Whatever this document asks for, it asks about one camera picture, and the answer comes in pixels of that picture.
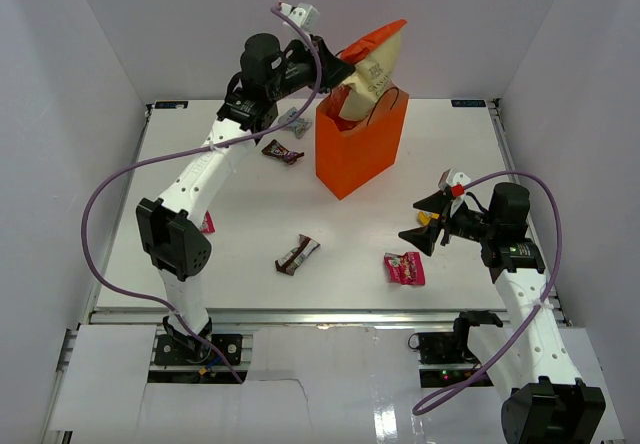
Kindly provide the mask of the large red chips bag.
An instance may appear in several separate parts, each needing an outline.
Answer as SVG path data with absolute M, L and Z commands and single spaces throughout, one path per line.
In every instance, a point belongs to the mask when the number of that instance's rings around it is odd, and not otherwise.
M 386 24 L 340 54 L 354 66 L 354 72 L 331 91 L 326 108 L 326 115 L 340 131 L 358 126 L 391 86 L 406 25 L 405 19 Z

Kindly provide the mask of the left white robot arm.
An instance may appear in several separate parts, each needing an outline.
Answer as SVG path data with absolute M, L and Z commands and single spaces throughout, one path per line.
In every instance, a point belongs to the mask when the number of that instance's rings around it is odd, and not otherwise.
M 215 194 L 278 118 L 279 100 L 304 87 L 330 91 L 354 71 L 319 36 L 309 45 L 293 40 L 286 48 L 271 34 L 250 37 L 204 142 L 205 152 L 156 200 L 137 205 L 143 250 L 158 269 L 172 307 L 163 327 L 188 362 L 202 362 L 211 351 L 212 325 L 199 277 L 211 244 L 200 227 Z

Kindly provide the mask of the aluminium table frame rail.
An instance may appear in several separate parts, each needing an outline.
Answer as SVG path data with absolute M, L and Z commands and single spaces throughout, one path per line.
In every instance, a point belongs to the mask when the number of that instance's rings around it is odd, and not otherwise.
M 303 311 L 303 310 L 209 310 L 214 325 L 373 325 L 409 326 L 452 323 L 462 310 L 449 311 Z M 166 312 L 158 309 L 99 309 L 91 324 L 160 323 Z

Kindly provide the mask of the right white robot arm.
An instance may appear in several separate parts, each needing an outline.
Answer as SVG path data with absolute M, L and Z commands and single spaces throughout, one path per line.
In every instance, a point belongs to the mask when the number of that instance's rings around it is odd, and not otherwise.
M 426 255 L 437 244 L 459 237 L 481 246 L 481 258 L 513 328 L 507 333 L 489 312 L 466 312 L 455 323 L 453 354 L 479 361 L 502 399 L 501 427 L 509 443 L 589 443 L 606 401 L 587 385 L 573 364 L 548 300 L 553 286 L 540 251 L 528 238 L 528 190 L 500 182 L 489 206 L 473 211 L 463 184 L 442 184 L 414 208 L 431 214 L 422 227 L 400 232 L 401 239 Z

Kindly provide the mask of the dark purple candy wrapper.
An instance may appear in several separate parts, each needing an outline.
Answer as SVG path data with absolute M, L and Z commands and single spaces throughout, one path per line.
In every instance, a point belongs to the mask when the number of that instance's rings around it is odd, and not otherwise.
M 264 156 L 281 161 L 286 165 L 295 164 L 299 159 L 305 156 L 303 152 L 296 152 L 287 149 L 276 139 L 273 139 L 269 144 L 267 144 L 261 150 L 261 153 Z

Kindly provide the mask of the silver blue snack packet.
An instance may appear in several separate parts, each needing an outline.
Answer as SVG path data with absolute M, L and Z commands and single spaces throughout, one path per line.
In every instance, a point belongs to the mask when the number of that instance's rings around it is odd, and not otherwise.
M 306 117 L 293 118 L 298 113 L 296 107 L 291 107 L 278 118 L 278 124 L 284 125 L 286 130 L 291 131 L 297 139 L 302 139 L 306 132 L 312 127 L 313 121 Z

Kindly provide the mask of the small pink snack packet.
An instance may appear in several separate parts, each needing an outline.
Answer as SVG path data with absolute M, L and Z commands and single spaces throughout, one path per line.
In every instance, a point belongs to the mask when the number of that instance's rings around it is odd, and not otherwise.
M 200 231 L 203 234 L 213 234 L 215 232 L 215 225 L 211 214 L 208 211 L 206 211 L 204 214 L 203 221 L 200 226 Z

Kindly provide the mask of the orange paper bag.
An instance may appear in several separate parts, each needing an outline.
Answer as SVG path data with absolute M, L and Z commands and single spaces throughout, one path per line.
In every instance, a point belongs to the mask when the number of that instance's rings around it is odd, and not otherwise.
M 345 132 L 327 114 L 329 101 L 316 107 L 315 172 L 342 200 L 395 163 L 409 95 L 391 87 L 367 119 Z

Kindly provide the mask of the pink candy packet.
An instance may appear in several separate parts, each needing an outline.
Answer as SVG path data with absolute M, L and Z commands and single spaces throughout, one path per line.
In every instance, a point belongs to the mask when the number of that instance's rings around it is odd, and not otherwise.
M 402 255 L 386 253 L 384 265 L 391 283 L 421 287 L 426 285 L 426 277 L 419 252 Z

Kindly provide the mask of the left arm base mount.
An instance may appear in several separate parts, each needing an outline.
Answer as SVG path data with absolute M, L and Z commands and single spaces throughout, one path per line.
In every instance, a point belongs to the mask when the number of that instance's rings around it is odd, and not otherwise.
M 242 361 L 243 336 L 241 334 L 213 334 L 211 342 L 224 354 L 232 366 Z M 208 346 L 191 351 L 179 344 L 168 334 L 159 334 L 151 360 L 151 369 L 167 370 L 178 367 L 221 365 L 225 367 L 218 354 Z

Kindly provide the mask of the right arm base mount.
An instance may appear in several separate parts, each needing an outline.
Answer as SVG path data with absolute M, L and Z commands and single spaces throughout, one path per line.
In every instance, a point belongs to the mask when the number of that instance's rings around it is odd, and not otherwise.
M 409 336 L 407 345 L 418 354 L 422 365 L 478 365 L 478 360 L 458 345 L 453 332 L 413 333 Z

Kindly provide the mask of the yellow snack packet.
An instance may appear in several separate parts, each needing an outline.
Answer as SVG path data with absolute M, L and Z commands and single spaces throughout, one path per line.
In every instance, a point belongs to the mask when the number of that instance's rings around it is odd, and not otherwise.
M 432 220 L 437 220 L 439 215 L 437 213 L 430 213 L 426 211 L 420 211 L 418 213 L 418 222 L 421 226 L 427 226 Z

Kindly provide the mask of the brown chocolate bar wrapper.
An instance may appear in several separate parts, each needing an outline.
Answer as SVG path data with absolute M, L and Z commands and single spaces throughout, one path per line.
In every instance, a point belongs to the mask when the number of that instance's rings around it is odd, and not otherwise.
M 277 259 L 274 264 L 276 271 L 294 276 L 301 264 L 320 247 L 320 244 L 309 236 L 299 235 L 298 245 L 285 256 Z

